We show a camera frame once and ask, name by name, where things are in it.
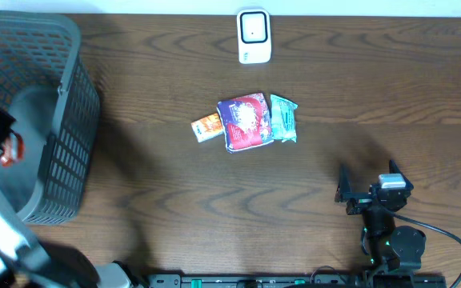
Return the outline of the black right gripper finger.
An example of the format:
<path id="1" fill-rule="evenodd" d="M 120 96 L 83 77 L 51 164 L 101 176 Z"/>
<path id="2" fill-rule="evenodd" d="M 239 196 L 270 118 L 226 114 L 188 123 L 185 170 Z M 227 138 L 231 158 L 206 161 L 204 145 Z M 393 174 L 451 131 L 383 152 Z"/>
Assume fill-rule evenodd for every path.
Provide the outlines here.
<path id="1" fill-rule="evenodd" d="M 389 173 L 390 174 L 401 174 L 401 170 L 398 168 L 394 160 L 389 161 Z"/>
<path id="2" fill-rule="evenodd" d="M 347 202 L 352 196 L 349 174 L 345 165 L 339 167 L 339 182 L 335 192 L 335 202 Z"/>

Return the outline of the green wet wipes packet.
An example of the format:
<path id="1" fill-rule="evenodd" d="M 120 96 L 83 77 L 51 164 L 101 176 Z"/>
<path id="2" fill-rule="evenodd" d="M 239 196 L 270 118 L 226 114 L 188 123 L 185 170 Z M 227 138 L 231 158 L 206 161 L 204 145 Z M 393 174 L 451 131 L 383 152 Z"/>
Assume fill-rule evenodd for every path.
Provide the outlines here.
<path id="1" fill-rule="evenodd" d="M 297 142 L 295 111 L 298 105 L 278 95 L 271 95 L 271 129 L 274 140 Z"/>

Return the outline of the purple red snack bag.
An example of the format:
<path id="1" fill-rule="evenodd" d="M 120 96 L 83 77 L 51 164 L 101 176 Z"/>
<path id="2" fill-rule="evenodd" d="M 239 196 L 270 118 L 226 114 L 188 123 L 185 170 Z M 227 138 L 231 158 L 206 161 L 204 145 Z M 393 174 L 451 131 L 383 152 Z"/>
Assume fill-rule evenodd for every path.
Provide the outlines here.
<path id="1" fill-rule="evenodd" d="M 226 150 L 237 153 L 271 144 L 271 114 L 263 93 L 221 101 L 217 111 L 222 122 Z"/>

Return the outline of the orange tissue packet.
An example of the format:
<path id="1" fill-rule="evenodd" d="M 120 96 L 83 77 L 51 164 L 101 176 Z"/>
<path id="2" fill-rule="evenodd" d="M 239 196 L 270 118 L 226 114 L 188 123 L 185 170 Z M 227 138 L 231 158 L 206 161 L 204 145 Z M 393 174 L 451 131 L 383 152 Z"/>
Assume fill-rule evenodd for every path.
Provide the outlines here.
<path id="1" fill-rule="evenodd" d="M 191 123 L 198 142 L 205 142 L 223 134 L 223 126 L 218 113 L 207 115 Z"/>

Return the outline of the red small packet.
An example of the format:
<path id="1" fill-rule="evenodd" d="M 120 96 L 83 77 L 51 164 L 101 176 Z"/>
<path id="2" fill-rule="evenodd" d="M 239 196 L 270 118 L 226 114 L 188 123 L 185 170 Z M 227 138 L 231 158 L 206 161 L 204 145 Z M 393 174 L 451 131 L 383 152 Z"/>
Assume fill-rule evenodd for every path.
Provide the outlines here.
<path id="1" fill-rule="evenodd" d="M 23 160 L 25 144 L 20 134 L 11 132 L 2 144 L 3 153 L 0 157 L 0 164 L 8 167 Z"/>

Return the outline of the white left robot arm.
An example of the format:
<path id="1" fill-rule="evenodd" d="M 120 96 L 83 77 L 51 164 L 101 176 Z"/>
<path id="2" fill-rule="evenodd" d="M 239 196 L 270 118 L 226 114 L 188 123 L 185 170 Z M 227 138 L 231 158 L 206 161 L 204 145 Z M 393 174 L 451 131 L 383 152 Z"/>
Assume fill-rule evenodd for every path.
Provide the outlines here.
<path id="1" fill-rule="evenodd" d="M 23 158 L 22 137 L 12 130 L 15 119 L 0 109 L 0 165 Z M 93 266 L 78 250 L 40 241 L 17 216 L 0 190 L 0 287 L 10 287 L 15 275 L 29 287 L 140 287 L 141 282 L 121 263 Z"/>

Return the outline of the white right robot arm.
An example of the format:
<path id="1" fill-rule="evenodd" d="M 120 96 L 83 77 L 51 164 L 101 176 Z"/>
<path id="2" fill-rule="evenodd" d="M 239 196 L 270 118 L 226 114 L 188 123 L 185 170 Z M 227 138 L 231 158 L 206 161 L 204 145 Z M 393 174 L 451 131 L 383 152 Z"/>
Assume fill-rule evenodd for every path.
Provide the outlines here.
<path id="1" fill-rule="evenodd" d="M 340 166 L 335 201 L 347 204 L 348 215 L 363 218 L 362 249 L 383 274 L 414 272 L 422 266 L 426 235 L 412 226 L 395 225 L 395 213 L 404 208 L 414 189 L 394 161 L 367 192 L 355 192 L 347 168 Z"/>

